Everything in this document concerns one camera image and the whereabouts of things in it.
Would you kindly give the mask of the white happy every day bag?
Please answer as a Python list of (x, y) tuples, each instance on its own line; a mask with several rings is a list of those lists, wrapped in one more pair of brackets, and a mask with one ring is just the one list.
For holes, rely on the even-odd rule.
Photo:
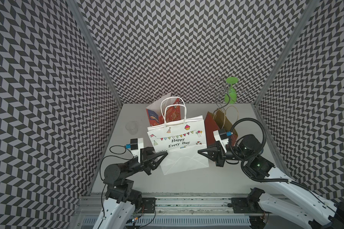
[(148, 135), (156, 152), (167, 151), (168, 156), (161, 163), (164, 175), (205, 169), (208, 159), (198, 150), (207, 148), (206, 131), (203, 116), (187, 117), (187, 107), (182, 98), (180, 106), (181, 120), (148, 127)]

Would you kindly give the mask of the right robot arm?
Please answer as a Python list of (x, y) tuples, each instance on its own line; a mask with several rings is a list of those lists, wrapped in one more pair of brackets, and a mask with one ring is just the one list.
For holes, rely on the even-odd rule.
[[(262, 131), (262, 140), (253, 134), (245, 135), (232, 143), (234, 128), (243, 122), (252, 122)], [(198, 153), (217, 167), (226, 163), (240, 165), (242, 172), (251, 180), (267, 183), (290, 202), (275, 198), (259, 188), (253, 188), (247, 196), (251, 211), (260, 208), (263, 212), (276, 214), (304, 229), (344, 229), (344, 203), (325, 199), (303, 184), (286, 175), (280, 168), (261, 154), (267, 140), (267, 133), (261, 122), (254, 118), (243, 118), (235, 122), (226, 132), (214, 132), (216, 142)]]

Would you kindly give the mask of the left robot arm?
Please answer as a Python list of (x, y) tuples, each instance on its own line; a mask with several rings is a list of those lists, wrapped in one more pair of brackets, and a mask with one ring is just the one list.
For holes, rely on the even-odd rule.
[(101, 195), (101, 212), (95, 222), (95, 229), (123, 229), (131, 217), (143, 207), (142, 193), (133, 189), (134, 181), (128, 178), (139, 172), (148, 176), (168, 156), (167, 151), (155, 152), (147, 147), (124, 163), (108, 165), (104, 171), (104, 190)]

